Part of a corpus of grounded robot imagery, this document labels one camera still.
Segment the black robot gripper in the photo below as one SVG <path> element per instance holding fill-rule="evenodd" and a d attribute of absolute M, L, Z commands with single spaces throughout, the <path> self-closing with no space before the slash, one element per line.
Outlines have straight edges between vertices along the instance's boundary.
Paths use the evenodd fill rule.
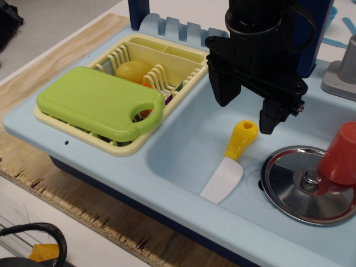
<path fill-rule="evenodd" d="M 228 105 L 241 87 L 263 97 L 259 129 L 271 135 L 289 114 L 297 116 L 304 109 L 302 96 L 307 85 L 289 64 L 284 50 L 263 41 L 235 37 L 209 36 L 207 62 L 209 80 L 217 103 Z"/>

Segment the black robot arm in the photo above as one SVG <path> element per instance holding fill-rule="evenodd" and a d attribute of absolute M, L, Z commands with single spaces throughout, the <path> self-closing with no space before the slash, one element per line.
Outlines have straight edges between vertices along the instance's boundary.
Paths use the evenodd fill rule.
<path fill-rule="evenodd" d="M 218 104 L 225 107 L 241 87 L 264 98 L 259 129 L 272 134 L 304 108 L 307 85 L 289 61 L 312 42 L 316 21 L 297 1 L 230 1 L 229 37 L 209 36 L 207 64 Z"/>

